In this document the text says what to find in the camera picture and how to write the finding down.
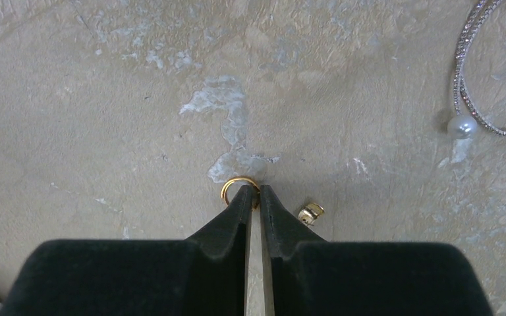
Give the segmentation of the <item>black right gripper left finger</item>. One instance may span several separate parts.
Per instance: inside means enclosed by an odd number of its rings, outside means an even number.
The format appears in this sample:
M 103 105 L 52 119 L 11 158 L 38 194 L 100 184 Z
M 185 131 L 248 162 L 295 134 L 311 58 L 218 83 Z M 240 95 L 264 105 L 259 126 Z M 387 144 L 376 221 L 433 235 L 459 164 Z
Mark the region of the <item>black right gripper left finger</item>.
M 244 315 L 254 188 L 183 240 L 50 240 L 0 315 Z

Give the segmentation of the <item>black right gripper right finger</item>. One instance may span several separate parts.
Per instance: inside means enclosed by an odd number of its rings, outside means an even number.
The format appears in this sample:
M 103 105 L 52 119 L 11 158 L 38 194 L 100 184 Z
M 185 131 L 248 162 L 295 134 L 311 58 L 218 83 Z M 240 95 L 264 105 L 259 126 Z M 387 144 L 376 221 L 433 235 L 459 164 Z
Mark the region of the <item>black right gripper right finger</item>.
M 267 315 L 491 315 L 472 265 L 434 242 L 329 242 L 260 189 Z

